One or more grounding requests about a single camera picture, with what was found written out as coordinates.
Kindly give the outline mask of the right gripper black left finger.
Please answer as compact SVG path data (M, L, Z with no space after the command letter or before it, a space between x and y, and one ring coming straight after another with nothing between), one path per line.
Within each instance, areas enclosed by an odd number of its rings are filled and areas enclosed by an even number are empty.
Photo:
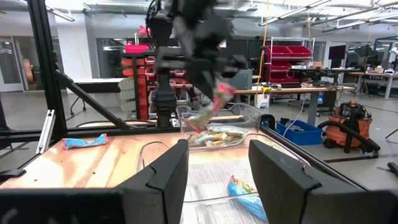
M0 224L179 224L188 141L113 188L0 190Z

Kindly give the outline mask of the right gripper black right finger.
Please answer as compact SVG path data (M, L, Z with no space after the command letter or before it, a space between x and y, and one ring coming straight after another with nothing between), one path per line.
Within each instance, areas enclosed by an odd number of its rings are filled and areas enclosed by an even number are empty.
M258 140L248 158L270 224L398 224L397 190L362 190Z

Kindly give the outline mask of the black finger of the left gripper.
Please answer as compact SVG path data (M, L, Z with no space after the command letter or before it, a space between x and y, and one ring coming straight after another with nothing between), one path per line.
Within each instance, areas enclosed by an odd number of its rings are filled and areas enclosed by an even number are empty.
M229 91L228 82L221 76L220 73L214 73L214 78L216 91Z
M215 78L209 71L201 70L194 72L192 75L192 84L210 100L214 99L213 89L215 88Z

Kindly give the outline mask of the orange green granola bar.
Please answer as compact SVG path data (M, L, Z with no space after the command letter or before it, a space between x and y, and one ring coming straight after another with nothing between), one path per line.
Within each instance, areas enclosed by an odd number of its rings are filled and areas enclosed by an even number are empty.
M229 136L245 136L249 132L248 129L237 126L209 126L208 130L212 133L225 133Z

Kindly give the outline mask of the blue silver granola bar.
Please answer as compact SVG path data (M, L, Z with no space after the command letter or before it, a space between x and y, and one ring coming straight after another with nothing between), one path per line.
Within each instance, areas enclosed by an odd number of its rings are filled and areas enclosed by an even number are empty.
M193 143L193 144L199 144L201 142L205 142L205 141L210 141L213 139L213 135L212 134L200 134L200 133L196 133L193 134L190 139L189 139L189 143Z

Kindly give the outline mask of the clear plastic bin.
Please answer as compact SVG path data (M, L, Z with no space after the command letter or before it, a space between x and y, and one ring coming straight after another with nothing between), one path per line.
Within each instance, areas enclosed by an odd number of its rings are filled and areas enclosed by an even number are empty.
M243 205L259 200L248 158L249 142L259 140L307 165L308 162L265 134L249 134L238 144L219 148L194 148L189 151L188 177L180 224L268 224ZM232 196L231 177L251 190Z
M189 117L196 115L199 111L195 111L190 109L188 106L178 106L177 107L177 115L178 121L180 124L180 130L182 137L188 140L189 148L192 150L205 150L205 149L219 149L224 147L235 147L240 145L244 142L246 137L252 133L257 133L261 121L262 112L257 108L249 106L244 103L235 103L232 107L228 109L219 110L217 114L214 115L209 121L207 125L205 125L204 129L200 134L219 134L219 133L212 133L208 130L209 126L237 126L240 128L248 129L249 132L242 141L233 145L227 146L216 146L216 147L209 147L206 146L205 142L201 142L199 144L189 143L189 139L193 134L196 134L190 126L188 126L185 122L186 119Z

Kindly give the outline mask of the blue storage bin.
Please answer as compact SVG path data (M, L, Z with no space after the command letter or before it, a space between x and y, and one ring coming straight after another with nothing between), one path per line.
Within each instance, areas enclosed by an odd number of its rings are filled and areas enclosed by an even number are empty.
M296 145L317 145L322 141L323 130L301 120L281 118L276 122L275 131Z

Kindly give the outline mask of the parts shelf orange drawers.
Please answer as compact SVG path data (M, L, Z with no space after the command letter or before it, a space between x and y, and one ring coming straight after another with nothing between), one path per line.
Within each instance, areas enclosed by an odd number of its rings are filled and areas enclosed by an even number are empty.
M145 52L140 54L121 54L122 74L134 80L136 94L137 119L157 119L156 111L152 104L152 96L157 87L157 74L155 72L155 54ZM177 104L189 103L189 91L193 85L184 80L184 70L170 71L170 86L175 91Z

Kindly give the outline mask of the red bin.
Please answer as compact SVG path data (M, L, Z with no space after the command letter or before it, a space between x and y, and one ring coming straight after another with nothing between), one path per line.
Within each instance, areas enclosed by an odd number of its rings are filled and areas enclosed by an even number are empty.
M141 54L143 52L146 52L148 50L149 46L148 45L125 45L124 46L124 51L127 54Z

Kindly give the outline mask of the wooden workbench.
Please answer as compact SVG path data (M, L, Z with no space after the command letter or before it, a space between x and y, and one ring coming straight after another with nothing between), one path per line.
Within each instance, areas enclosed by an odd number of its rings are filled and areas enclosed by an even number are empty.
M313 87L313 86L302 86L301 88L281 88L280 90L271 88L266 91L265 94L273 95L288 95L288 94L310 94L310 102L308 109L307 123L314 125L316 121L316 113L318 108L318 97L320 92L327 91L353 91L354 87L350 86L336 86L336 87Z

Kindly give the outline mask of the orange shop vacuum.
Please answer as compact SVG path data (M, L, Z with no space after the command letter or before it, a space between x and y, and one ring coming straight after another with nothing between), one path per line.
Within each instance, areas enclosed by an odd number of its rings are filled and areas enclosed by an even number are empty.
M335 108L328 120L320 123L317 128L323 129L326 148L342 147L349 154L352 149L360 149L362 153L372 153L381 147L370 138L370 127L373 121L367 109L351 100Z

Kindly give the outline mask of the white top bench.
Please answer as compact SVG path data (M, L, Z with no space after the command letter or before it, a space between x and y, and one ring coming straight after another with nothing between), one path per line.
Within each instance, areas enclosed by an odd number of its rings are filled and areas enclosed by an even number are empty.
M74 79L73 82L86 93L118 93L122 80L123 78L86 78Z

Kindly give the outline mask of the light wooden table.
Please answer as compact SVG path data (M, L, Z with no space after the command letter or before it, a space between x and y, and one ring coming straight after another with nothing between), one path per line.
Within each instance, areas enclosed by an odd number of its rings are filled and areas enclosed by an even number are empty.
M393 88L398 88L398 73L373 73L373 72L349 72L358 78L356 91L363 89L364 84L378 84L385 86L384 99L388 100Z

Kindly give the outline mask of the silver aluminium bracket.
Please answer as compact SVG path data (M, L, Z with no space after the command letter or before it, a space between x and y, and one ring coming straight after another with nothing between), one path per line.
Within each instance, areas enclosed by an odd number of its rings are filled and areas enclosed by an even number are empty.
M53 127L55 124L55 110L48 110L44 125L40 134L39 142L36 149L36 154L43 154L49 147L49 143L53 133Z

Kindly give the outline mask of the black aluminium table frame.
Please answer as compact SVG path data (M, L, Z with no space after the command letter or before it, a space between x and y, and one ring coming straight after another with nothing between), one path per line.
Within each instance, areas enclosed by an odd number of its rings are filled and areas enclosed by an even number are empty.
M121 119L113 116L109 111L105 111L105 117L114 122L114 129L89 128L86 131L76 131L68 129L63 111L62 99L60 96L59 83L64 76L56 69L55 55L51 41L51 31L48 13L45 8L45 0L27 0L27 7L32 23L35 45L38 47L39 64L43 69L42 79L44 81L44 92L46 95L47 106L54 110L55 132L50 137L55 141L55 149L50 149L43 154L34 156L23 173L17 177L8 177L0 181L0 192L6 190L77 190L88 188L88 181L92 177L97 177L100 183L94 185L94 189L113 188L125 180L135 177L138 173L131 165L138 160L138 145L123 144L123 141L151 140L156 136L175 138L177 128L151 128L148 125L133 128L128 126ZM73 164L67 167L62 164L60 168L68 171L71 175L79 174L79 180L63 180L60 184L55 183L55 178L60 176L58 172L45 165L46 162L55 161L56 156L68 159L71 156L83 154L83 150L67 152L61 149L63 137L92 137L95 134L108 133L111 135L111 143L107 146L96 146L94 151L97 156L92 163L85 167L87 161Z

